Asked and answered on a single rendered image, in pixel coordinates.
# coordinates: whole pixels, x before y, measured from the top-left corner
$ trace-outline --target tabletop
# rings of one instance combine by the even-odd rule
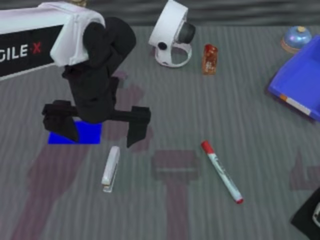
[[[309,28],[312,34],[319,26]],[[62,69],[0,83],[1,240],[307,240],[290,218],[320,184],[320,124],[265,93],[292,57],[287,27],[198,26],[190,62],[160,66],[151,27],[120,66],[117,108],[148,106],[147,138],[126,148],[127,125],[107,121],[97,145],[48,145],[45,103],[71,100]],[[205,44],[218,48],[203,76]],[[241,191],[235,204],[201,142],[209,140]],[[111,146],[121,149],[112,193],[101,179]],[[194,160],[197,177],[161,181],[154,161]]]

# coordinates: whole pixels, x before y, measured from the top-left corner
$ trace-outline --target blue bell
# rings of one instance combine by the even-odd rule
[[[312,35],[304,26],[293,26],[284,35],[281,46],[291,54],[297,53],[304,45],[310,42]]]

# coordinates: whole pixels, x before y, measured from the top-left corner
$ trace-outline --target white device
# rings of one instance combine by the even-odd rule
[[[84,31],[92,22],[105,26],[98,12],[63,1],[0,10],[0,21],[0,81],[88,60]]]
[[[316,206],[312,215],[313,222],[320,228],[320,203]]]
[[[188,8],[174,0],[168,0],[152,31],[149,44],[155,47],[155,60],[162,66],[179,68],[186,65],[192,56],[190,45],[196,28],[187,23]],[[172,60],[172,48],[187,53],[187,59],[175,64]]]
[[[108,159],[104,168],[101,184],[103,186],[103,191],[105,193],[111,193],[115,177],[117,173],[117,167],[120,158],[120,148],[118,146],[113,146],[109,152]]]

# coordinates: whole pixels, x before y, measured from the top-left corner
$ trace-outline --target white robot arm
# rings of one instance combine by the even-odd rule
[[[0,81],[88,60],[83,46],[86,27],[92,22],[105,27],[98,12],[63,1],[0,10],[0,20]]]

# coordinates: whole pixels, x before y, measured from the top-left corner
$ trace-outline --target webcam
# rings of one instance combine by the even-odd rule
[[[188,8],[174,0],[168,0],[151,33],[149,44],[155,47],[155,60],[162,66],[179,68],[192,56],[192,42],[196,27],[187,22]],[[172,49],[187,53],[187,59],[178,64],[172,61]]]

